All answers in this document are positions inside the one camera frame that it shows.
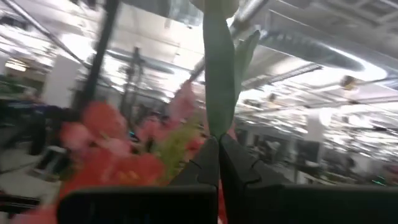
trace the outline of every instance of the green leaf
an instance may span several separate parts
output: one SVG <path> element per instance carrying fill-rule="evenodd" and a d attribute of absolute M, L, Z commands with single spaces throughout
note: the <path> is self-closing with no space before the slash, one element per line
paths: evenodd
<path fill-rule="evenodd" d="M 221 0 L 205 0 L 206 112 L 210 134 L 219 139 L 231 126 L 235 110 L 234 44 Z"/>
<path fill-rule="evenodd" d="M 235 50 L 235 103 L 241 92 L 242 81 L 246 70 L 253 58 L 254 49 L 260 39 L 260 32 L 256 30 L 246 40 L 240 41 Z"/>

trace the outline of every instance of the gray floor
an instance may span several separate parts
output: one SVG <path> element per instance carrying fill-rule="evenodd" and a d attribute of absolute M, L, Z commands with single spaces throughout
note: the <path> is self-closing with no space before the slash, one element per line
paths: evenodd
<path fill-rule="evenodd" d="M 24 149 L 26 146 L 19 146 L 0 154 L 1 170 L 13 169 L 25 164 L 35 162 L 40 156 L 27 155 Z M 25 197 L 38 197 L 42 203 L 50 203 L 58 192 L 59 183 L 49 183 L 35 177 L 27 175 L 27 171 L 33 166 L 15 170 L 0 175 L 0 189 L 7 194 L 20 195 Z M 5 214 L 0 213 L 0 223 L 5 224 Z"/>

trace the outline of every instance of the ceiling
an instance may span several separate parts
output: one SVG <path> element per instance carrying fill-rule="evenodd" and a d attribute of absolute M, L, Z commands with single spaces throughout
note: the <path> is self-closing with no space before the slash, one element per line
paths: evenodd
<path fill-rule="evenodd" d="M 82 44 L 74 43 L 94 45 L 104 14 L 101 7 L 93 11 L 69 0 L 14 1 L 77 55 L 82 55 Z M 178 5 L 180 1 L 172 2 L 170 8 L 178 10 L 171 10 L 173 13 L 167 16 L 126 3 L 120 5 L 103 72 L 115 88 L 123 89 L 126 74 L 120 68 L 128 65 L 134 47 L 140 48 L 147 62 L 141 88 L 156 91 L 159 97 L 172 97 L 202 59 L 198 23 L 202 14 Z M 305 115 L 310 110 L 333 108 L 327 136 L 334 144 L 341 144 L 336 135 L 347 136 L 347 130 L 353 128 L 369 124 L 398 127 L 398 1 L 241 1 L 234 18 L 244 17 L 259 2 L 267 3 L 251 19 L 249 31 L 238 36 L 243 39 L 250 30 L 262 30 L 260 45 L 244 78 L 237 117 L 249 124 L 274 126 L 300 135 L 305 132 Z M 2 4 L 0 11 L 13 14 Z M 80 41 L 66 41 L 65 34 L 79 36 Z M 38 67 L 51 66 L 58 52 L 53 46 L 37 30 L 0 26 L 0 48 L 13 57 L 29 58 Z M 346 75 L 355 77 L 354 90 L 340 87 Z M 203 74 L 194 82 L 194 89 L 203 101 L 202 81 Z M 352 115 L 362 123 L 347 122 Z M 383 134 L 386 139 L 395 138 L 391 130 Z"/>

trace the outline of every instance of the black pole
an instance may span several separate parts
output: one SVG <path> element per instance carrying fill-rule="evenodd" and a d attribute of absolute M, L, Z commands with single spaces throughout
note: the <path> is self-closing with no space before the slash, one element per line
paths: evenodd
<path fill-rule="evenodd" d="M 138 66 L 138 78 L 137 78 L 136 84 L 134 85 L 134 91 L 132 92 L 131 101 L 127 104 L 127 111 L 126 111 L 127 117 L 126 118 L 128 118 L 129 128 L 132 128 L 132 125 L 133 125 L 131 123 L 132 107 L 136 104 L 137 95 L 139 94 L 139 86 L 141 84 L 141 80 L 142 80 L 142 76 L 143 76 L 143 71 L 142 71 L 143 59 L 141 59 L 141 57 L 140 57 L 138 47 L 136 47 L 134 49 L 133 61 L 134 61 L 134 64 Z"/>
<path fill-rule="evenodd" d="M 114 22 L 116 20 L 116 14 L 118 13 L 120 0 L 107 0 L 105 4 L 105 16 L 101 35 L 96 46 L 96 55 L 93 61 L 93 65 L 90 68 L 90 72 L 83 86 L 83 90 L 76 104 L 76 110 L 82 112 L 87 104 L 93 100 L 98 79 L 100 77 L 101 66 L 103 63 L 106 48 L 108 46 L 109 39 L 112 34 Z"/>
<path fill-rule="evenodd" d="M 132 80 L 132 78 L 134 76 L 135 67 L 136 67 L 134 54 L 135 53 L 133 53 L 132 59 L 130 61 L 130 66 L 129 66 L 127 72 L 126 72 L 127 73 L 127 83 L 124 86 L 124 93 L 122 95 L 122 99 L 121 99 L 120 107 L 119 107 L 119 110 L 120 110 L 121 114 L 123 114 L 125 118 L 129 117 L 129 114 L 127 113 L 127 108 L 126 108 L 126 104 L 128 104 L 126 99 L 127 99 L 128 94 L 129 94 L 129 89 L 130 89 L 130 86 L 131 86 L 131 80 Z"/>

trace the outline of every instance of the white wall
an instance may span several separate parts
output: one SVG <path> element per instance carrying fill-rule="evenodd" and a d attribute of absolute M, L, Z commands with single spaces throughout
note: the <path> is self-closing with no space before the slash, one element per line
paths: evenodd
<path fill-rule="evenodd" d="M 61 55 L 55 59 L 53 69 L 44 83 L 42 99 L 46 104 L 70 107 L 80 66 L 76 61 Z"/>

